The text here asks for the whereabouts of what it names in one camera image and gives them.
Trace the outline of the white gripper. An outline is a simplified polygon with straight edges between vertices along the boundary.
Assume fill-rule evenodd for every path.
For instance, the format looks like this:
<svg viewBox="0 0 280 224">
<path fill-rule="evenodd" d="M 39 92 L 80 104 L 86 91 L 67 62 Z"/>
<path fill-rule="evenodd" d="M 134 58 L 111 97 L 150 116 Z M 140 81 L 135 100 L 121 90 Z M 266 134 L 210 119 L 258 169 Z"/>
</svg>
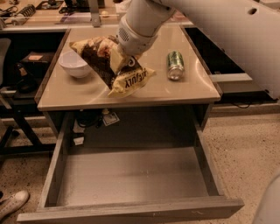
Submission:
<svg viewBox="0 0 280 224">
<path fill-rule="evenodd" d="M 118 74 L 127 66 L 130 56 L 140 55 L 151 48 L 158 30 L 175 12 L 161 0 L 132 0 L 121 18 L 116 33 L 120 45 L 111 48 L 110 68 Z"/>
</svg>

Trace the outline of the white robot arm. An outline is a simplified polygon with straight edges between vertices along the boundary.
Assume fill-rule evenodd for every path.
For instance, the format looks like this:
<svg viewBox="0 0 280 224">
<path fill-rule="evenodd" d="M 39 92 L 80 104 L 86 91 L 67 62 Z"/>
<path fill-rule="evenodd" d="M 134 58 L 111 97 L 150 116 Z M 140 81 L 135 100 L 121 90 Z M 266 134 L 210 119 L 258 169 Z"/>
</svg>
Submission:
<svg viewBox="0 0 280 224">
<path fill-rule="evenodd" d="M 146 52 L 175 11 L 226 51 L 269 95 L 280 95 L 280 15 L 252 0 L 131 0 L 117 35 L 128 55 Z"/>
</svg>

